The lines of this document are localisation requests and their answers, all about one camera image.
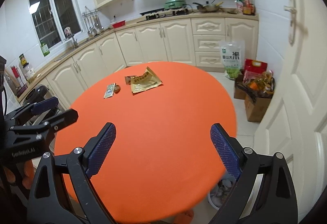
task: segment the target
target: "kitchen counter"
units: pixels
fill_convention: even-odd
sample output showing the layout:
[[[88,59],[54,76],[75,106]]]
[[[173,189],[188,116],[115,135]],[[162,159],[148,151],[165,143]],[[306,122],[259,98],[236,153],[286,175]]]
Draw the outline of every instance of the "kitchen counter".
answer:
[[[185,19],[185,18],[214,18],[214,17],[222,17],[222,18],[243,18],[243,19],[251,19],[251,20],[259,20],[258,16],[247,16],[247,15],[238,15],[238,14],[229,14],[226,12],[217,12],[217,13],[201,13],[201,12],[195,12],[195,13],[190,13],[188,15],[183,15],[183,16],[170,16],[170,17],[164,17],[160,19],[153,19],[153,20],[147,20],[140,22],[145,19],[145,17],[140,17],[137,19],[133,19],[130,21],[127,21],[126,24],[122,27],[119,27],[117,29],[108,29],[105,32],[103,32],[101,35],[92,38],[88,41],[82,41],[80,46],[72,51],[72,48],[66,50],[65,52],[67,53],[66,56],[61,58],[59,61],[56,61],[58,57],[62,57],[63,54],[61,53],[59,56],[54,58],[51,62],[49,62],[47,65],[45,65],[42,69],[40,69],[38,72],[36,72],[36,75],[39,75],[39,77],[36,77],[36,79],[31,83],[28,84],[28,88],[23,92],[23,94],[17,98],[18,102],[21,102],[25,96],[43,79],[49,74],[53,69],[55,69],[57,66],[65,62],[67,59],[72,57],[74,54],[78,53],[80,50],[84,49],[85,47],[91,45],[92,43],[102,39],[103,37],[106,37],[112,33],[115,33],[116,31],[120,31],[122,29],[128,29],[132,28],[135,26],[141,26],[141,25],[146,25],[146,24],[151,24],[151,23],[157,23],[161,21],[169,21],[169,20],[175,20],[175,19]]]

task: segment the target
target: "orange tablecloth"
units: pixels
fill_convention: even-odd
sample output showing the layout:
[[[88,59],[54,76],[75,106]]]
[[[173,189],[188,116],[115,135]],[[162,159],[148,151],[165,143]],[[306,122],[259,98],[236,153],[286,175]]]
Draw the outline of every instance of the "orange tablecloth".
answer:
[[[149,66],[162,86],[133,95],[125,76]],[[121,91],[104,99],[107,85]],[[176,62],[129,67],[97,82],[71,106],[78,121],[60,131],[55,154],[83,147],[107,122],[116,140],[99,173],[91,178],[99,197],[120,223],[159,220],[192,208],[225,172],[211,140],[210,127],[221,123],[236,136],[232,100],[210,74]],[[65,182],[74,194],[68,175]]]

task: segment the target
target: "gas stove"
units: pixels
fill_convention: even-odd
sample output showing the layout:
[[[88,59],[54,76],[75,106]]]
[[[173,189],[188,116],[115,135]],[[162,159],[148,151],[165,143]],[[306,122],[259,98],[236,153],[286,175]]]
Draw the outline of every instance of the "gas stove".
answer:
[[[164,8],[159,8],[159,9],[140,13],[140,15],[145,16],[145,20],[138,21],[138,23],[144,22],[147,20],[163,18],[163,17],[182,16],[182,15],[187,15],[187,14],[189,14],[189,11],[186,7],[176,8],[176,9],[168,9],[168,10],[165,10]]]

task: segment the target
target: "window pane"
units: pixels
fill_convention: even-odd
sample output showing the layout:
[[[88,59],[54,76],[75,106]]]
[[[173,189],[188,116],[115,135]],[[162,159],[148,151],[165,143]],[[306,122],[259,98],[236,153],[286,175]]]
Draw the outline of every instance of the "window pane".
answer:
[[[62,30],[70,27],[72,33],[81,31],[80,25],[77,21],[75,10],[73,8],[72,0],[54,0]]]
[[[30,6],[40,2],[40,5],[35,13],[32,14],[34,25],[40,41],[48,45],[48,48],[60,42],[56,26],[48,26],[54,24],[53,16],[50,14],[49,0],[29,0]]]

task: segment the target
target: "red bag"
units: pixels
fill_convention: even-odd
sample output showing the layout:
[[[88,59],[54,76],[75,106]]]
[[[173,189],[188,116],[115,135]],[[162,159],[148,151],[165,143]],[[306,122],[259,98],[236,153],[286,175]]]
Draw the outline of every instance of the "red bag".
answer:
[[[258,75],[267,71],[267,66],[268,64],[265,62],[252,59],[245,59],[243,82],[248,83],[251,79],[254,79]]]

